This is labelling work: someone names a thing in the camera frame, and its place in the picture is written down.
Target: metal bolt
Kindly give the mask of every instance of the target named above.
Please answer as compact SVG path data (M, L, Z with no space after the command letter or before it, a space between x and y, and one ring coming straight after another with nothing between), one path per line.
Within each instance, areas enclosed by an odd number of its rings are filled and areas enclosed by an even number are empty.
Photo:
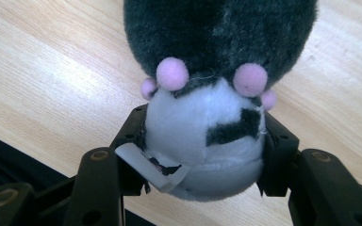
M0 191L0 207L14 201L18 195L19 191L13 188Z
M314 152L311 155L321 162L330 162L331 161L331 157L325 153Z
M107 151L98 151L90 155L90 159L94 161L101 161L108 157Z

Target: plush toy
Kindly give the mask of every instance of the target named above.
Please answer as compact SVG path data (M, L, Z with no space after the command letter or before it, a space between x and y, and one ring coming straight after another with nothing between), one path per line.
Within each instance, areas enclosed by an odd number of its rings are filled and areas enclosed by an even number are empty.
M149 75L143 154L176 197L240 193L263 168L271 87L296 63L316 0L124 0L135 59Z

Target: white fabric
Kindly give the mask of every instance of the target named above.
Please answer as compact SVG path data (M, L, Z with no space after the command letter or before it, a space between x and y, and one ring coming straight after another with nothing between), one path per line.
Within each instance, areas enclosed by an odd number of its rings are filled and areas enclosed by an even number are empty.
M159 162L169 159L190 167L171 193L181 199L211 201L240 193L254 183L262 169L264 136L243 137L223 145L206 146L209 127L240 121L242 108L261 114L262 107L239 96L224 80L175 99L159 89L148 105L146 150Z

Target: light wood floor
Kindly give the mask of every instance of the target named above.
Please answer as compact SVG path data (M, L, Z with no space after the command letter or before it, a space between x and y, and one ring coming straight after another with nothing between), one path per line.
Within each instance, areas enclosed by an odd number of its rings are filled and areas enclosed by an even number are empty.
M0 139L72 176L145 102L145 74L123 32L121 0L0 0ZM337 155L362 184L362 1L320 0L273 116L301 148ZM256 186L210 203L154 191L126 208L158 225L291 225L287 198Z

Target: pink pom-pom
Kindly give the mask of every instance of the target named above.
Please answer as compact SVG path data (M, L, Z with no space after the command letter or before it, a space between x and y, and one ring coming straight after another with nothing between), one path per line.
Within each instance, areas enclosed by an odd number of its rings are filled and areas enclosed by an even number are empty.
M263 92L260 95L260 99L261 99L261 104L263 105L263 108L266 111L271 110L277 103L277 95L271 89Z
M168 57L157 66L156 79L161 88L168 91L182 89L189 80L185 63L178 58Z
M156 89L155 79L149 77L143 80L142 85L140 85L140 94L142 94L143 99L149 101L152 99L152 93Z
M267 72L258 64L245 63L237 69L233 83L240 95L255 97L266 87Z

